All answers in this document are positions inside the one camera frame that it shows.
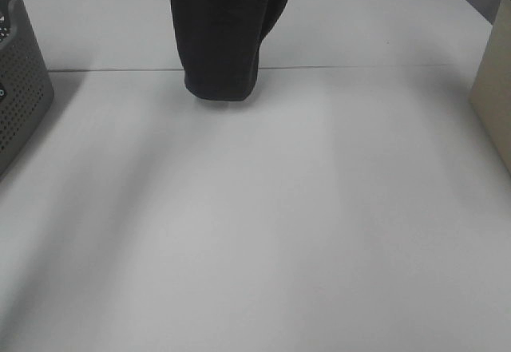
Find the white table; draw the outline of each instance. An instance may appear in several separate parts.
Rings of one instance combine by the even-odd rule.
[[[278,69],[215,104],[165,70],[167,0],[27,0],[49,66],[94,71],[52,73],[0,183],[2,352],[509,351],[511,179],[467,101],[490,26],[331,1],[292,0]]]

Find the perforated basket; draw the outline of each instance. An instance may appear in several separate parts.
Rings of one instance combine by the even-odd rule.
[[[0,174],[37,128],[53,87],[22,0],[0,0]]]

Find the dark gray towel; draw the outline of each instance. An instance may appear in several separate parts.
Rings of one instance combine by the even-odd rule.
[[[256,84],[259,47],[287,0],[171,0],[187,88],[199,98],[242,101]]]

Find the beige box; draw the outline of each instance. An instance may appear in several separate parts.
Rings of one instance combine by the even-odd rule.
[[[470,101],[511,172],[511,0],[502,0]]]

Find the black fabric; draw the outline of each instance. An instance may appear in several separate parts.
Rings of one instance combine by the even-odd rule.
[[[199,98],[242,101],[256,84],[259,47],[287,0],[171,0],[187,88]]]

